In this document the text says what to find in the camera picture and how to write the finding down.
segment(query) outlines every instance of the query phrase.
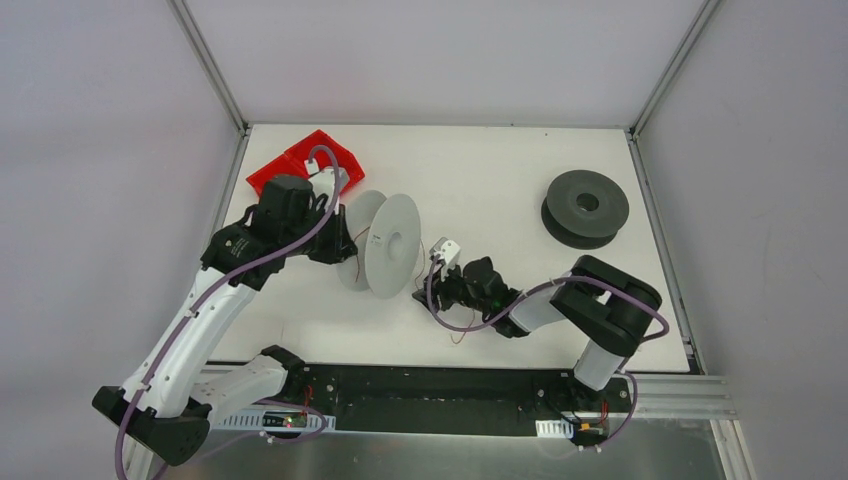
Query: gray wall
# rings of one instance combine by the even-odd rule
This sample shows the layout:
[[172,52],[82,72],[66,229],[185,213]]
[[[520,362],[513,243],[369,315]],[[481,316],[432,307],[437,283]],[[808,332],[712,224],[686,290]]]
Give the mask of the gray wall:
[[190,0],[256,122],[628,126],[702,0]]
[[4,1],[0,65],[0,477],[114,478],[91,397],[178,308],[236,134],[164,1]]
[[845,478],[848,3],[730,0],[642,138],[760,478]]

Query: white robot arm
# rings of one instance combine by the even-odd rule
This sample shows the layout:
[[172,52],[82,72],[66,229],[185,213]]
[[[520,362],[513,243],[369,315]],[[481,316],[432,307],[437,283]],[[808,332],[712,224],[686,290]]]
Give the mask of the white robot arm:
[[[347,175],[339,170],[344,187]],[[197,383],[201,369],[233,320],[262,289],[270,275],[285,265],[285,256],[261,263],[233,278],[191,310],[211,286],[248,263],[292,245],[315,227],[328,210],[329,220],[292,255],[334,264],[356,254],[345,223],[343,205],[329,205],[327,192],[335,189],[331,169],[314,172],[310,180],[280,175],[268,182],[257,205],[238,222],[213,235],[201,257],[202,267],[180,311],[138,369],[120,387],[101,387],[93,406],[121,425],[129,415],[126,432],[158,454],[169,465],[180,465],[200,448],[212,425],[258,400],[280,393],[288,373],[303,361],[290,352],[269,346],[252,361],[207,383]],[[188,322],[170,346],[172,332]],[[155,374],[147,382],[151,364],[165,349]],[[142,391],[130,411],[136,392]]]

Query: spool hole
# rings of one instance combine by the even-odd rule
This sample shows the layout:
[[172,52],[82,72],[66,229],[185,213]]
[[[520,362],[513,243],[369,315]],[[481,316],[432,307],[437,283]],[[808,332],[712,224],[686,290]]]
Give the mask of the spool hole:
[[599,204],[600,202],[598,202],[598,197],[591,193],[581,193],[580,195],[577,195],[577,206],[583,211],[594,212],[598,209]]

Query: white connector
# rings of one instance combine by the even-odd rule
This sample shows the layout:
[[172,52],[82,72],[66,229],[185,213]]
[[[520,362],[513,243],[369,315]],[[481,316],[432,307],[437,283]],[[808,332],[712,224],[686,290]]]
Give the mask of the white connector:
[[458,243],[446,237],[442,237],[430,249],[430,259],[434,262],[444,263],[442,269],[442,277],[447,275],[448,270],[455,267],[459,263],[459,252],[462,248]]
[[[306,170],[310,172],[309,183],[312,184],[312,191],[315,193],[315,196],[320,196],[322,194],[327,195],[327,197],[333,197],[333,187],[335,185],[335,176],[333,175],[333,168],[327,167],[321,171],[316,171],[316,173],[312,173],[310,168],[318,168],[318,162],[312,162],[314,167],[310,167],[310,162],[304,162],[306,165]],[[347,170],[344,168],[339,168],[339,180],[341,185],[339,185],[340,189],[343,189],[347,186],[348,182],[350,182],[350,176],[347,174]],[[335,205],[331,206],[335,209],[336,213],[339,212],[339,202],[336,202]]]
[[315,157],[304,160],[303,166],[306,167],[306,173],[308,173],[310,177],[321,170],[321,167],[318,166],[318,161],[315,160]]

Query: white table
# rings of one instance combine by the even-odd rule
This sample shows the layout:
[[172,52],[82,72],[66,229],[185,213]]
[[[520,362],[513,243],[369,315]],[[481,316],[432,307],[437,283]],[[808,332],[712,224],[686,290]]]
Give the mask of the white table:
[[[654,286],[660,312],[671,323],[666,337],[640,348],[629,368],[688,371],[659,255],[624,133],[620,130],[487,127],[265,125],[253,127],[225,224],[257,201],[245,178],[316,128],[356,155],[366,178],[342,197],[381,190],[406,193],[418,204],[427,249],[446,236],[462,246],[460,263],[490,256],[512,287],[526,289],[569,270],[592,255]],[[551,180],[573,169],[598,171],[624,190],[630,218],[609,245],[590,252],[566,247],[544,229],[539,209]],[[413,276],[420,271],[419,260]],[[494,329],[469,333],[459,345],[426,309],[409,284],[379,300],[351,292],[335,268],[290,259],[267,282],[227,331],[213,360],[249,360],[279,344],[307,362],[565,368],[587,338],[568,321],[529,336],[507,339]],[[444,317],[467,325],[471,314],[455,306]],[[654,323],[649,332],[659,329]],[[459,340],[459,334],[453,334]]]

